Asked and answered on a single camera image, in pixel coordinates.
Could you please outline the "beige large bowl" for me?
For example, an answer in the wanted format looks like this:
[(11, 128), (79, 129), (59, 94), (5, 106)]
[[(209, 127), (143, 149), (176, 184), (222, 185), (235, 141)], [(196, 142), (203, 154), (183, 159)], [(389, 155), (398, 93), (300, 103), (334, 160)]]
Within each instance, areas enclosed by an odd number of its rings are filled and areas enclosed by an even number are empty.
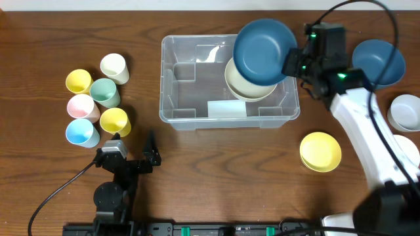
[(239, 73), (233, 58), (226, 65), (224, 78), (230, 92), (245, 102), (258, 102), (273, 93), (277, 87), (277, 85), (260, 86), (250, 83)]

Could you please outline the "yellow small bowl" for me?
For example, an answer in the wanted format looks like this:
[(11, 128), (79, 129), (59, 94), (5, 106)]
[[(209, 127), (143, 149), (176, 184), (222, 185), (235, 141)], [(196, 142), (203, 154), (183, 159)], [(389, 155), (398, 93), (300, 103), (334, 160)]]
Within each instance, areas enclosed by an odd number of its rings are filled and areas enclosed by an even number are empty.
[(306, 135), (300, 143), (299, 152), (303, 164), (316, 172), (331, 172), (339, 166), (342, 157), (338, 141), (324, 132)]

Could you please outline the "clear plastic storage bin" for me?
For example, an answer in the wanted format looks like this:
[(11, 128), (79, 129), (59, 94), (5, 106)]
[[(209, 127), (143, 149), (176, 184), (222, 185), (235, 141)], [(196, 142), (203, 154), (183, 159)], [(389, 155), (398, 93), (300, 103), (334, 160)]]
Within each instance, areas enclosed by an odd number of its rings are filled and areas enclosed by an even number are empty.
[(258, 102), (245, 102), (247, 117), (208, 118), (207, 102), (239, 100), (224, 71), (236, 35), (168, 35), (161, 42), (159, 116), (176, 130), (279, 128), (301, 112), (297, 82), (288, 77)]

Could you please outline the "light grey small bowl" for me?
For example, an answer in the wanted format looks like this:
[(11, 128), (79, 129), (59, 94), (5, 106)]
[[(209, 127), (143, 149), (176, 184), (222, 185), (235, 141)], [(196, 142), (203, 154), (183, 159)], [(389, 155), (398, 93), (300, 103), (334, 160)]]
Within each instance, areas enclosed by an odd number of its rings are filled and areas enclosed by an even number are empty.
[(419, 131), (419, 101), (410, 94), (396, 97), (387, 112), (389, 123), (401, 132)]

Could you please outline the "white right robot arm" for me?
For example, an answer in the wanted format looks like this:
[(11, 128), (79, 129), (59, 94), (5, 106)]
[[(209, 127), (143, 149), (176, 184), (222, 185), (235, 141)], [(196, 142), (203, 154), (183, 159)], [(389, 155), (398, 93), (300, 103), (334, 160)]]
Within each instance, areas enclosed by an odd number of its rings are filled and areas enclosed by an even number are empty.
[(348, 68), (344, 27), (317, 21), (304, 33), (305, 46), (289, 51), (282, 72), (312, 85), (309, 94), (344, 128), (371, 188), (353, 212), (324, 217), (325, 234), (418, 235), (419, 169), (377, 109), (365, 73)]

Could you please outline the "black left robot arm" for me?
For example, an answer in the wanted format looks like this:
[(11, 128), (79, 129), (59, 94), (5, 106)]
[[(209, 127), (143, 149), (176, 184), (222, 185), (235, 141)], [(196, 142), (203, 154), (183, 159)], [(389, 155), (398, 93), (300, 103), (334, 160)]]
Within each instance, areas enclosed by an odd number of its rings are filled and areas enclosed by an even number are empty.
[(111, 223), (124, 223), (131, 218), (131, 211), (141, 174), (153, 172), (160, 166), (161, 156), (153, 132), (149, 132), (141, 160), (128, 160), (128, 149), (119, 134), (97, 149), (93, 162), (114, 175), (111, 182), (104, 182), (94, 192), (96, 219)]

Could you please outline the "white small bowl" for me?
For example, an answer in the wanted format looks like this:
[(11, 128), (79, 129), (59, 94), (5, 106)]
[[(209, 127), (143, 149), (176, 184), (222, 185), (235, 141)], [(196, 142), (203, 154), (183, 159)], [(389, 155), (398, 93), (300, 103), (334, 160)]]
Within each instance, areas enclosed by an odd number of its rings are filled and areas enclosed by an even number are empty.
[(394, 135), (394, 139), (397, 144), (400, 146), (402, 151), (407, 155), (410, 161), (416, 166), (419, 167), (420, 163), (420, 154), (417, 146), (408, 138), (401, 135)]

